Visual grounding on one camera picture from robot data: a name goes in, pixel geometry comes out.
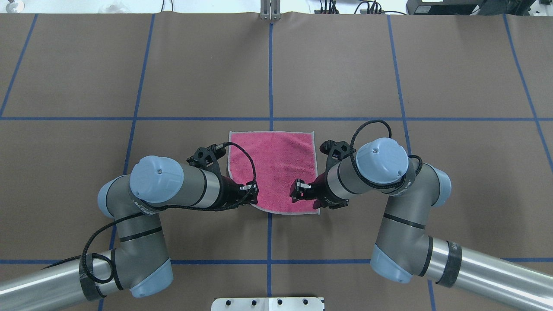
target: robotic hand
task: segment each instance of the robotic hand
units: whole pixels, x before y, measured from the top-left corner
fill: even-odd
[[[230,145],[240,149],[252,164],[253,180],[246,185],[221,175],[217,160]],[[98,205],[114,222],[92,235],[82,256],[0,283],[0,308],[57,310],[123,289],[130,289],[135,297],[145,297],[169,286],[173,271],[160,211],[168,208],[222,211],[257,203],[253,160],[237,144],[227,142],[199,148],[186,161],[189,165],[150,155],[141,159],[130,175],[104,185],[98,194]],[[115,224],[119,247],[89,254],[92,240]]]
[[[388,138],[353,147],[357,134],[371,123],[384,124]],[[290,188],[292,202],[315,200],[314,209],[337,209],[375,189],[389,196],[371,266],[379,275],[408,283],[414,274],[445,287],[459,287],[524,310],[553,310],[553,277],[425,233],[431,207],[446,202],[451,181],[446,173],[407,155],[382,120],[361,125],[351,144],[326,141],[326,170],[306,184]]]

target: pink cloth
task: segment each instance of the pink cloth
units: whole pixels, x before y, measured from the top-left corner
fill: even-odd
[[[296,178],[310,183],[317,177],[315,140],[311,133],[230,132],[229,141],[239,144],[252,157],[257,173],[258,204],[273,214],[318,214],[313,201],[292,203],[290,186]],[[252,180],[252,166],[238,148],[228,151],[228,174],[240,184]]]

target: blue plastic cap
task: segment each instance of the blue plastic cap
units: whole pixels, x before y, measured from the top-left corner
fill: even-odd
[[[440,195],[438,196],[436,203],[432,205],[432,207],[437,208],[438,206],[442,206],[443,204],[445,204],[445,202],[451,195],[451,179],[443,170],[439,170],[431,165],[429,166],[434,170],[434,172],[438,176],[438,181],[440,182]]]
[[[149,155],[134,166],[131,172],[131,191],[150,203],[161,203],[179,192],[184,172],[179,162],[165,157]]]
[[[171,285],[172,281],[173,269],[171,268],[171,258],[169,258],[142,282],[132,287],[131,293],[135,298],[157,294]]]
[[[108,211],[107,209],[107,202],[106,202],[106,199],[107,199],[107,192],[109,191],[109,188],[111,187],[111,185],[119,178],[121,178],[122,176],[119,176],[117,177],[116,179],[113,179],[111,182],[105,184],[104,186],[102,186],[102,188],[100,189],[100,192],[98,192],[98,207],[100,208],[100,210],[102,211],[102,213],[104,215],[106,215],[107,217],[109,218],[114,218],[113,215]]]
[[[371,267],[379,275],[394,282],[409,283],[413,275],[401,268],[388,255],[375,244],[373,256],[371,257]]]
[[[407,172],[409,157],[397,141],[383,137],[359,148],[356,162],[363,177],[377,184],[390,184]]]

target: gray metal bracket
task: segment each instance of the gray metal bracket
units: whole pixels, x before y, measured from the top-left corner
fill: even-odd
[[[261,19],[279,20],[280,19],[280,0],[261,0]]]

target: white floor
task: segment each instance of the white floor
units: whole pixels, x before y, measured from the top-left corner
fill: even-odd
[[[171,11],[171,0],[17,0],[25,7],[22,13],[156,13],[162,6]],[[406,0],[381,1],[385,11],[405,11]],[[0,0],[0,13],[8,0]],[[353,14],[358,0],[337,0],[336,7],[341,14]],[[259,12],[260,0],[173,0],[173,10],[180,13],[241,13]],[[319,0],[281,0],[281,12],[313,13],[320,9]],[[553,15],[553,7],[539,4],[536,0],[530,11],[532,15]]]

